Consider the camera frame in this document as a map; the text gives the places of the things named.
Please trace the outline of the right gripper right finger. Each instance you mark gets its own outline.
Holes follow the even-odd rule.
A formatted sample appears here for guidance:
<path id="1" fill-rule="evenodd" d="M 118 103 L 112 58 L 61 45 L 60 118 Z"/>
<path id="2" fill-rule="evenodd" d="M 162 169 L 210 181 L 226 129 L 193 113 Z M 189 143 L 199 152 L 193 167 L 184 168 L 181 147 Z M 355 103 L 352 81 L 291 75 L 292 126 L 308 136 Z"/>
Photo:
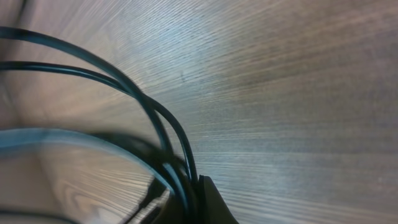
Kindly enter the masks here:
<path id="1" fill-rule="evenodd" d="M 212 179 L 201 175 L 198 184 L 200 223 L 238 224 Z"/>

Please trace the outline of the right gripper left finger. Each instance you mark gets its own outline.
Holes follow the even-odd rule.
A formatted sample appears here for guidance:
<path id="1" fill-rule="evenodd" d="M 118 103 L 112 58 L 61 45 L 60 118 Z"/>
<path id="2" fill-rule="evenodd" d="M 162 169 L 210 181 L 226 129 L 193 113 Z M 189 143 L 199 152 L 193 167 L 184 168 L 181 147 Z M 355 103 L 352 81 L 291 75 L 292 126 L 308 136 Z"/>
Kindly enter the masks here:
<path id="1" fill-rule="evenodd" d="M 150 213 L 152 220 L 150 224 L 184 224 L 185 214 L 180 201 L 170 196 L 167 201 L 161 205 L 156 206 Z"/>

